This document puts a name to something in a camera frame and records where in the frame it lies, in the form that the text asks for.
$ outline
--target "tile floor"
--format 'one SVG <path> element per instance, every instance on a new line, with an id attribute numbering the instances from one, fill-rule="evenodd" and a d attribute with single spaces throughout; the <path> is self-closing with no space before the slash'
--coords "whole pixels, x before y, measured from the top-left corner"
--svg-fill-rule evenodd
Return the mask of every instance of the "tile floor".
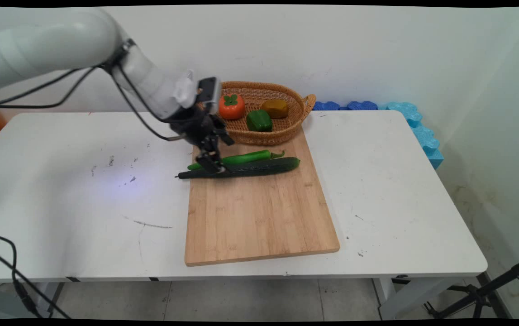
<path id="1" fill-rule="evenodd" d="M 478 285 L 476 278 L 464 283 Z M 14 293 L 11 284 L 0 291 Z M 463 297 L 445 291 L 442 309 Z M 58 306 L 73 318 L 173 321 L 379 320 L 371 279 L 64 283 Z M 451 318 L 472 317 L 472 307 Z M 484 307 L 483 318 L 496 318 Z M 54 313 L 53 318 L 62 318 Z M 400 319 L 430 319 L 418 307 Z"/>

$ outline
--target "cutting board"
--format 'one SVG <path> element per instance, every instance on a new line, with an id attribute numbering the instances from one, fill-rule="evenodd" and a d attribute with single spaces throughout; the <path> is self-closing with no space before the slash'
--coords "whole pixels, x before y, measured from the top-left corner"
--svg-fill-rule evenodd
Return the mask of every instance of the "cutting board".
<path id="1" fill-rule="evenodd" d="M 268 176 L 191 179 L 185 264 L 198 266 L 336 252 L 340 243 L 300 129 L 277 146 L 221 143 L 222 157 L 270 150 L 300 159 Z M 194 147 L 193 157 L 198 154 Z"/>

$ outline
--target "basket handle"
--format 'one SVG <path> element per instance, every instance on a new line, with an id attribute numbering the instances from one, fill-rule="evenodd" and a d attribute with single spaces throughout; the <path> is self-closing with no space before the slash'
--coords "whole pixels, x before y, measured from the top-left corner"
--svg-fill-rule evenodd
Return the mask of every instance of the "basket handle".
<path id="1" fill-rule="evenodd" d="M 307 102 L 305 105 L 305 110 L 303 111 L 303 118 L 307 117 L 307 115 L 311 112 L 315 105 L 315 95 L 309 94 L 308 96 L 303 98 L 304 102 Z"/>

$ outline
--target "blue foam block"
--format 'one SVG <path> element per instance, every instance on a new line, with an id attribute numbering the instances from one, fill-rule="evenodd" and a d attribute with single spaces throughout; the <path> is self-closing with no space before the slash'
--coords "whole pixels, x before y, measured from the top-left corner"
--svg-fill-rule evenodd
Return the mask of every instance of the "blue foam block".
<path id="1" fill-rule="evenodd" d="M 338 111 L 340 109 L 340 105 L 336 102 L 315 102 L 314 108 L 312 110 L 314 111 Z"/>
<path id="2" fill-rule="evenodd" d="M 442 156 L 441 152 L 439 150 L 435 150 L 433 154 L 427 155 L 429 157 L 429 161 L 431 165 L 433 165 L 434 169 L 437 169 L 437 167 L 444 161 L 444 157 Z"/>
<path id="3" fill-rule="evenodd" d="M 348 103 L 349 110 L 377 110 L 378 106 L 370 101 L 363 101 L 362 103 L 351 101 Z"/>
<path id="4" fill-rule="evenodd" d="M 422 125 L 420 122 L 422 115 L 417 112 L 416 106 L 411 103 L 390 102 L 386 105 L 385 110 L 395 110 L 404 115 L 406 122 L 412 128 L 414 136 L 416 136 L 424 153 L 429 158 L 431 165 L 434 169 L 437 169 L 444 160 L 442 153 L 438 150 L 440 142 L 434 138 L 432 130 Z"/>
<path id="5" fill-rule="evenodd" d="M 440 146 L 439 140 L 434 138 L 434 132 L 422 123 L 419 122 L 416 128 L 412 128 L 412 132 L 427 155 L 433 154 Z"/>
<path id="6" fill-rule="evenodd" d="M 416 105 L 412 103 L 390 102 L 386 106 L 386 110 L 395 110 L 402 113 L 406 121 L 408 121 L 408 125 L 412 128 L 416 128 L 420 124 L 420 120 L 422 120 L 422 114 L 417 112 Z"/>
<path id="7" fill-rule="evenodd" d="M 312 111 L 322 111 L 324 109 L 324 105 L 322 102 L 315 102 L 314 108 Z"/>

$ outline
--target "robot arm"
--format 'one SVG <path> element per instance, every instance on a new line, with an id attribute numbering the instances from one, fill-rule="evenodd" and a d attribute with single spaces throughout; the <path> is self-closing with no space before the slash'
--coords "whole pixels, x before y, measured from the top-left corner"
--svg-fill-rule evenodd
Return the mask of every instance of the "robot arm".
<path id="1" fill-rule="evenodd" d="M 100 8 L 75 8 L 53 25 L 0 32 L 0 88 L 55 70 L 96 66 L 141 99 L 156 119 L 170 122 L 181 138 L 198 146 L 197 161 L 205 169 L 225 170 L 218 138 L 228 145 L 233 140 L 214 116 L 220 96 L 218 78 L 195 81 L 188 70 L 178 81 L 171 81 Z"/>

